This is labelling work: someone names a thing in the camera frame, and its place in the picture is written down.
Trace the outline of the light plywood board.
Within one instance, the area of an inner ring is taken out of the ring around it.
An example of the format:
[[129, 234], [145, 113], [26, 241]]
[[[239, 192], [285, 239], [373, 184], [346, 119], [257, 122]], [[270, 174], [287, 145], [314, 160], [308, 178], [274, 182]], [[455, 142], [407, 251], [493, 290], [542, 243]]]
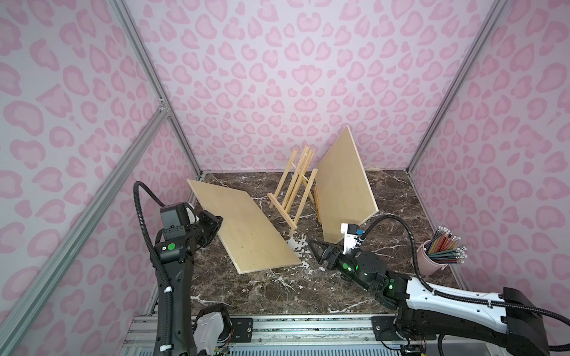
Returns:
[[203, 209], [224, 218], [218, 236], [239, 274], [301, 264], [245, 191], [191, 179], [187, 182]]

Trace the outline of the small wooden easel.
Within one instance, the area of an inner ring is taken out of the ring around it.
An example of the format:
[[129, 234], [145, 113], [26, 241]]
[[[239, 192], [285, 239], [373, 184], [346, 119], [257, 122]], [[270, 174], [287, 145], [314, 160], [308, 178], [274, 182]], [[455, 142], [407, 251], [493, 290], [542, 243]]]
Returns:
[[[304, 206], [307, 203], [307, 200], [311, 200], [314, 203], [313, 186], [315, 185], [319, 170], [313, 169], [310, 173], [310, 176], [306, 176], [314, 154], [315, 151], [311, 150], [309, 146], [305, 146], [300, 154], [295, 149], [292, 153], [292, 156], [288, 160], [284, 173], [281, 175], [275, 192], [270, 192], [267, 194], [267, 197], [270, 200], [269, 207], [271, 209], [275, 208], [277, 212], [283, 217], [289, 226], [290, 237], [293, 237], [295, 232], [298, 230], [298, 222], [301, 219], [301, 215], [304, 210]], [[294, 172], [290, 177], [291, 180], [289, 181], [289, 185], [285, 191], [283, 199], [279, 200], [278, 195], [284, 187], [286, 179], [289, 176], [289, 171], [291, 169], [294, 169]], [[290, 212], [302, 186], [304, 186], [304, 192], [302, 194], [297, 212], [295, 213], [295, 216], [292, 217]]]

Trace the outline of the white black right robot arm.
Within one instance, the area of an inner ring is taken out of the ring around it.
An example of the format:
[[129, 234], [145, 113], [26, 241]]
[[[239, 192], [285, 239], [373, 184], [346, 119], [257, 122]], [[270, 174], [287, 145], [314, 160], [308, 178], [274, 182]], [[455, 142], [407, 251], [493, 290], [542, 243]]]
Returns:
[[319, 264], [396, 311], [387, 331], [404, 339], [451, 335], [485, 341], [511, 355], [549, 355], [541, 314], [519, 290], [469, 292], [427, 285], [409, 274], [389, 271], [377, 254], [362, 250], [344, 254], [331, 243], [309, 240]]

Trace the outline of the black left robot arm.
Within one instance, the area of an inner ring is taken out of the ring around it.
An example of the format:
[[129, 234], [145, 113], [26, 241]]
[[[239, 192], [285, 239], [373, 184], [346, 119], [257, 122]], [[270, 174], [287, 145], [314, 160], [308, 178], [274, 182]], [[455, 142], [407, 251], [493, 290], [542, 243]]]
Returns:
[[191, 313], [191, 288], [197, 251], [212, 242], [223, 218], [196, 214], [188, 203], [160, 209], [162, 242], [151, 249], [158, 282], [158, 325], [154, 355], [213, 355], [228, 341], [232, 322], [227, 306], [213, 304]]

